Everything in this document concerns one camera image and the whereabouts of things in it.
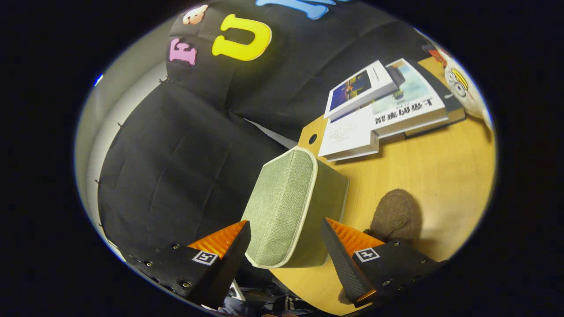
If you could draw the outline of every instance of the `white book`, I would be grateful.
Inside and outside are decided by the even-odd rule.
[[[328,162],[378,153],[378,137],[370,131],[371,109],[363,107],[338,120],[327,120],[318,156]]]
[[[455,122],[459,122],[461,120],[466,119],[466,112],[464,111],[464,107],[458,101],[446,103],[445,109],[447,110],[447,115],[448,115],[447,121],[441,121],[435,124],[409,129],[405,131],[406,138],[412,137],[414,135],[419,135],[430,130],[435,130],[437,128],[450,125]]]
[[[398,87],[380,61],[353,74],[331,89],[324,118],[337,119],[373,99],[397,91]]]
[[[448,121],[443,100],[421,74],[403,58],[386,66],[398,89],[374,100],[370,127],[379,138]]]

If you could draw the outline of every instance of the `green fabric storage box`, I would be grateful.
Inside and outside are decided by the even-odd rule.
[[[264,164],[241,218],[250,221],[247,259],[260,268],[323,265],[321,220],[341,220],[348,189],[346,177],[301,147]]]

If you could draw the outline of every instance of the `book cover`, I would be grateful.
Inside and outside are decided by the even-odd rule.
[[[337,119],[352,109],[389,94],[397,88],[390,74],[377,60],[329,92],[324,117]]]
[[[452,92],[448,89],[448,87],[443,82],[441,82],[436,77],[436,75],[431,74],[423,66],[417,63],[412,63],[412,65],[415,69],[417,69],[417,71],[419,71],[419,73],[421,73],[421,75],[423,75],[423,77],[429,82],[429,84],[431,84],[433,89],[443,100],[444,108],[447,111],[448,120],[437,122],[431,125],[426,125],[420,128],[409,129],[405,131],[406,137],[414,137],[427,131],[435,130],[440,127],[466,119],[466,112],[464,111],[464,107],[456,98],[452,96]]]
[[[374,100],[369,106],[372,108],[372,130],[376,130],[380,137],[384,134],[379,130],[399,122],[415,118],[430,112],[444,109],[444,103],[431,85],[405,59],[396,60],[386,66],[390,73],[397,72],[403,77],[403,82],[392,94]],[[446,112],[433,118],[433,121],[446,120]]]
[[[378,137],[370,132],[370,108],[363,107],[337,121],[327,120],[318,156],[328,161],[378,152]]]

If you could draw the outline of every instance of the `stuffed toy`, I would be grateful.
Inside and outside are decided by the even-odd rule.
[[[407,191],[397,188],[380,199],[370,228],[363,232],[385,243],[402,239],[413,244],[419,240],[421,226],[422,216],[417,201]],[[341,290],[338,300],[343,304],[352,304],[346,298],[345,289]]]
[[[486,108],[486,103],[482,99],[482,94],[478,91],[470,75],[468,75],[464,68],[443,49],[438,49],[438,51],[447,63],[444,68],[444,77],[454,97],[460,101],[467,114],[483,119],[487,127],[493,131],[491,117]]]

